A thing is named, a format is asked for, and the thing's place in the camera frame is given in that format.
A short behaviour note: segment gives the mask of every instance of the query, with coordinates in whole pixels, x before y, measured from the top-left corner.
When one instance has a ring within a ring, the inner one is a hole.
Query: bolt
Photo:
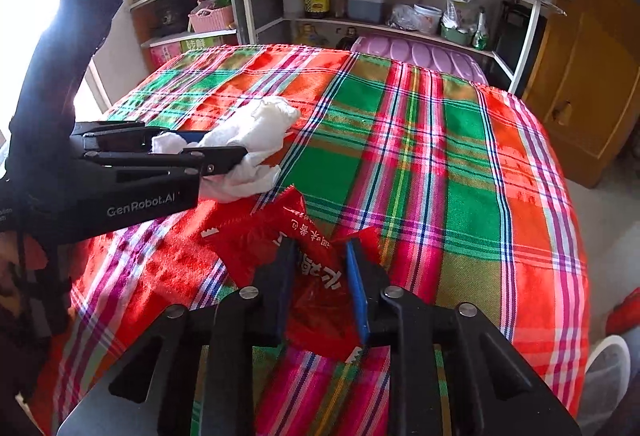
[[[182,317],[184,312],[187,311],[182,304],[172,304],[171,306],[167,306],[164,309],[164,315],[169,317],[170,319],[177,319],[178,317]]]
[[[403,293],[404,290],[399,286],[391,285],[385,288],[385,295],[390,299],[398,299]]]
[[[253,299],[258,297],[258,289],[255,286],[245,286],[240,290],[240,297],[243,299]]]
[[[470,302],[463,302],[458,306],[458,311],[460,312],[460,315],[465,317],[475,317],[476,313],[478,313],[478,308]]]

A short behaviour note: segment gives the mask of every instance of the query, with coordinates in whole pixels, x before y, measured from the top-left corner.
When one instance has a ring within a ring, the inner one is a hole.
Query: pink basket
[[[221,9],[200,9],[196,14],[189,14],[189,22],[194,32],[213,32],[232,28],[234,11],[229,5]]]

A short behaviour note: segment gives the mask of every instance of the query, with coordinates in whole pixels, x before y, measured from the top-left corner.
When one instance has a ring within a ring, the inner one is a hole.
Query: white cloth
[[[242,145],[247,155],[228,174],[205,176],[200,196],[228,203],[273,189],[280,166],[260,165],[282,149],[287,130],[298,120],[300,111],[283,97],[270,96],[249,102],[202,137],[187,145],[177,133],[162,133],[151,139],[152,153],[176,155],[185,147]]]

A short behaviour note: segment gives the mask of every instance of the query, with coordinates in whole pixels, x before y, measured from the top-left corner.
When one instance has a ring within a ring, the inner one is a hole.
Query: table
[[[325,235],[377,228],[394,284],[439,305],[475,303],[575,413],[588,355],[585,257],[564,178],[524,104],[388,59],[253,45],[174,58],[108,116],[209,129],[271,94],[302,116],[270,159],[278,185],[242,206],[295,184]],[[31,402],[47,434],[167,305],[214,304],[234,289],[200,235],[224,216],[201,201],[78,247],[74,321],[53,340]],[[386,348],[353,364],[287,346],[254,357],[259,434],[384,433]]]

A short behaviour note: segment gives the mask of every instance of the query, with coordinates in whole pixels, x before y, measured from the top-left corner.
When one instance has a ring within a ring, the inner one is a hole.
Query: floor
[[[593,343],[611,309],[640,286],[640,178],[617,161],[595,189],[567,185],[588,257]]]

